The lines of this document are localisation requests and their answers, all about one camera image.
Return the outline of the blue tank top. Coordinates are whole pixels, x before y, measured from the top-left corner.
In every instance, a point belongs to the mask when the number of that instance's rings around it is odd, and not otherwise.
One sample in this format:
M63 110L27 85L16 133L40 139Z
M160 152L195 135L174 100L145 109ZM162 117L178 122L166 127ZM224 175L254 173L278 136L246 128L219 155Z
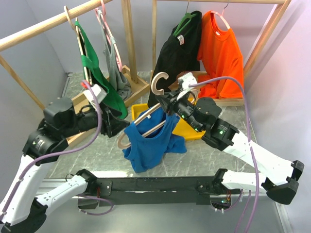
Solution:
M169 116L158 108L141 123L131 123L124 132L131 146L123 149L124 158L134 172L141 173L159 165L166 153L185 153L185 139L173 134L180 117Z

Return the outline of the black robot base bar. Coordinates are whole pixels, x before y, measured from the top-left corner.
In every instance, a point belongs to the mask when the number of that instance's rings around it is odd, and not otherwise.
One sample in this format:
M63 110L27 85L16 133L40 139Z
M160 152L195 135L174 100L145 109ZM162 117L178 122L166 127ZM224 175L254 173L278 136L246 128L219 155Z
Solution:
M209 205L211 196L238 194L217 184L212 176L98 178L83 195L114 205L195 203Z

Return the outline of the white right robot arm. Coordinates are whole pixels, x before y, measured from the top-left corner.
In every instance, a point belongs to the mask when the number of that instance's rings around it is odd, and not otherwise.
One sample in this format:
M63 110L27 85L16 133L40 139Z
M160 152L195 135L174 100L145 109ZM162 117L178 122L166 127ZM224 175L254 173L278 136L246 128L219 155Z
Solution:
M179 97L177 91L160 91L155 98L166 113L177 114L196 132L204 132L201 139L207 145L233 155L259 171L256 174L220 168L205 191L215 195L234 189L259 191L275 202L289 205L297 193L304 164L299 160L291 162L280 158L249 140L235 126L219 118L222 110L212 98L191 103L189 94L186 92Z

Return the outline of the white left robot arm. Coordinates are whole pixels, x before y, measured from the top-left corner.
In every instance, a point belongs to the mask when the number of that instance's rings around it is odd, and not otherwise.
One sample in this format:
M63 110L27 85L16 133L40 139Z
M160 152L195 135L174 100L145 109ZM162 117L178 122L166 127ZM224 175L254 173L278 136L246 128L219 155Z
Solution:
M74 196L91 196L100 192L97 177L86 169L55 189L38 195L49 169L60 155L69 154L68 138L92 129L108 137L129 126L121 113L104 103L97 110L90 104L75 112L70 98L60 98L43 110L44 117L23 148L16 177L0 205L3 233L34 233L47 216Z

